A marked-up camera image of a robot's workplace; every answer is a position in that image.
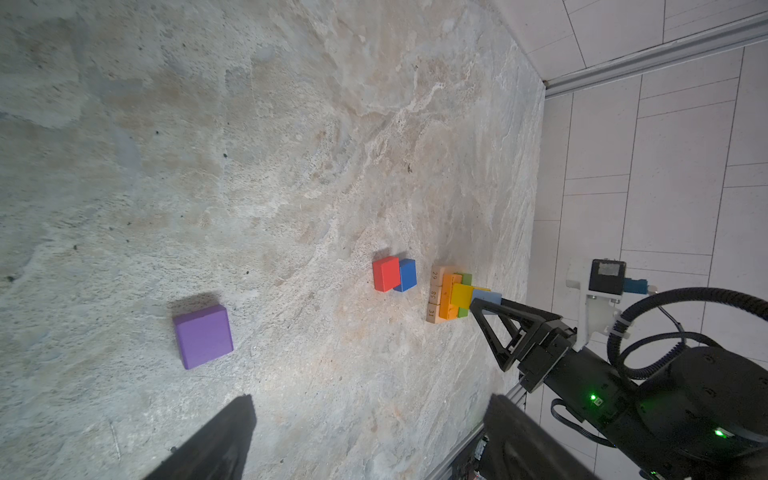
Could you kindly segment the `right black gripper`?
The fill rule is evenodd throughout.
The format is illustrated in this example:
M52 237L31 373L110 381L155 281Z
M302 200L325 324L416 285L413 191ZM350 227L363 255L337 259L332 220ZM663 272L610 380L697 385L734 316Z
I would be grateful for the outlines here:
M498 367L507 372L518 365L528 391L546 385L600 432L648 430L635 407L638 388L591 350L574 350L574 334L560 315L505 298L474 298L470 312Z

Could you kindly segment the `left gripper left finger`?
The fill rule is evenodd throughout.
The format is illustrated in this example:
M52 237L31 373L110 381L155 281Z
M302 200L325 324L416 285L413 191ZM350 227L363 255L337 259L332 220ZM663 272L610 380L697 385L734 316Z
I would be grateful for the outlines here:
M241 479L256 425L252 396L238 396L146 479Z

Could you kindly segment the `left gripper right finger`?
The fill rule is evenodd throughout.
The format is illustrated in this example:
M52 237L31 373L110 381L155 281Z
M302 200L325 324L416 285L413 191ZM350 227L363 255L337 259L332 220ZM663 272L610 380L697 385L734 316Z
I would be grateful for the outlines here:
M482 476L486 479L578 480L595 477L504 395L491 396L483 424L488 438L482 454Z

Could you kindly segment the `light blue wood block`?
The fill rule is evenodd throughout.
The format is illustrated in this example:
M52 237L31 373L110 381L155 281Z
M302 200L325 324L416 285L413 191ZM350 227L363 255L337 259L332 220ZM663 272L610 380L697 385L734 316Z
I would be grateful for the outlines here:
M490 314L497 315L502 304L502 294L490 290L476 288L472 293L470 311L474 316Z

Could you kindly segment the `green wood block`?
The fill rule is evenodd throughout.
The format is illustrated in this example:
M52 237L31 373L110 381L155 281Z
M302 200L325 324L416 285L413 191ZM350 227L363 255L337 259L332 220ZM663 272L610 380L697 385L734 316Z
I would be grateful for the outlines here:
M472 285L472 275L470 273L461 273L462 280L461 283L463 285ZM469 310L467 308L459 308L458 309L458 318L465 318L469 315Z

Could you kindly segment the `yellow wood block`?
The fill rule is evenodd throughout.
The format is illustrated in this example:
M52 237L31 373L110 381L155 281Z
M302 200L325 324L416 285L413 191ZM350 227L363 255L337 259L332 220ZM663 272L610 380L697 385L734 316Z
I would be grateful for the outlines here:
M477 291L485 293L489 292L489 289L454 283L451 289L450 304L460 309L469 309L473 300L473 295Z

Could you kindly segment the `orange wood block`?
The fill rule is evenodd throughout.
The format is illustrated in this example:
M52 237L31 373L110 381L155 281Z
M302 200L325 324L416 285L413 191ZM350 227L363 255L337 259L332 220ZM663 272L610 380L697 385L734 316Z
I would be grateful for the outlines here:
M461 274L445 274L442 279L440 303L438 306L438 319L440 321L454 320L458 317L459 307L452 303L453 289L456 284L461 284Z

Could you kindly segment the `natural wood block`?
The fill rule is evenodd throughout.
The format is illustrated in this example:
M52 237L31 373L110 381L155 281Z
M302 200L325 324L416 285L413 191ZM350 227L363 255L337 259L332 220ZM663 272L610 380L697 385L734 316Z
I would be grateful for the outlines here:
M430 284L432 286L442 286L445 275L453 275L457 272L457 267L452 265L434 265L430 273Z
M440 306L437 304L427 304L426 320L432 324L441 324L446 322L446 319L440 316Z
M442 298L442 287L440 285L431 285L428 295L428 303L439 306Z

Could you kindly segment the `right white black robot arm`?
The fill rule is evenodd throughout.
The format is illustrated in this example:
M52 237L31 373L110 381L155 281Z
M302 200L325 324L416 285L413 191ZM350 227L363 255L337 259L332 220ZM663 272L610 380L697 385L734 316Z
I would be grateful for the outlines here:
M554 394L550 409L593 442L621 451L649 479L723 479L767 449L767 372L710 337L677 331L677 346L653 365L628 367L624 335L642 314L669 304L723 304L760 319L767 304L720 288L674 289L624 310L607 352L577 349L553 313L510 300L475 299L471 312L502 369L517 367L524 390Z

